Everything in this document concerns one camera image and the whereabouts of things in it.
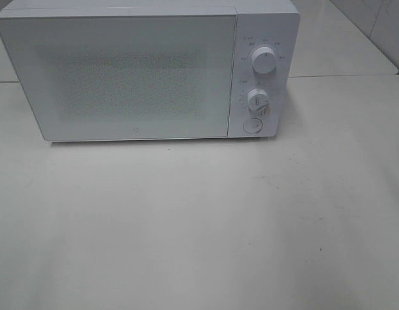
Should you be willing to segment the round white door button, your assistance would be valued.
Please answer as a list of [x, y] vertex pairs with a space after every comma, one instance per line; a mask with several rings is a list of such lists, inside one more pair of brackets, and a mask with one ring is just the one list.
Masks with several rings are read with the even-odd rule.
[[263, 128], [263, 121], [259, 118], [247, 119], [243, 124], [243, 130], [248, 134], [258, 134]]

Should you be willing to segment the white timer knob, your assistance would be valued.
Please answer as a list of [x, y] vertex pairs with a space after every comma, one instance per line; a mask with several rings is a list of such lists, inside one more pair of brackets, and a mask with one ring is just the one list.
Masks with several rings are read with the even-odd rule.
[[257, 112], [270, 105], [268, 92], [262, 88], [254, 88], [247, 94], [247, 107], [251, 112]]

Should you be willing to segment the white microwave door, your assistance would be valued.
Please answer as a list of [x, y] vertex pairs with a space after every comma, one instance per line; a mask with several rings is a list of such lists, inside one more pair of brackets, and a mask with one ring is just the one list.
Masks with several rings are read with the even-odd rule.
[[236, 18], [0, 19], [47, 141], [227, 135]]

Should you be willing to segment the upper white round knob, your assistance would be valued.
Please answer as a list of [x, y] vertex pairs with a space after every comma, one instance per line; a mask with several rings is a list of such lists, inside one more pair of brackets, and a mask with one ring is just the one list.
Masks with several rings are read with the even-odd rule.
[[251, 54], [252, 68], [258, 74], [269, 74], [277, 65], [277, 52], [272, 46], [259, 46]]

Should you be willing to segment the white microwave oven body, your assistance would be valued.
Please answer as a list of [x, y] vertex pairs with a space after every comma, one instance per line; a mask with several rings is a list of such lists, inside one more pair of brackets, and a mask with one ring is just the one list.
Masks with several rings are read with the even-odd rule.
[[[236, 18], [228, 131], [226, 136], [215, 138], [275, 136], [300, 24], [300, 14], [290, 1], [12, 1], [0, 11], [0, 19], [165, 16]], [[258, 74], [252, 68], [251, 54], [260, 46], [272, 46], [277, 52], [276, 68], [269, 74]], [[257, 112], [247, 107], [247, 94], [254, 88], [266, 90], [270, 97], [270, 105]], [[258, 134], [243, 130], [244, 122], [250, 118], [263, 121]]]

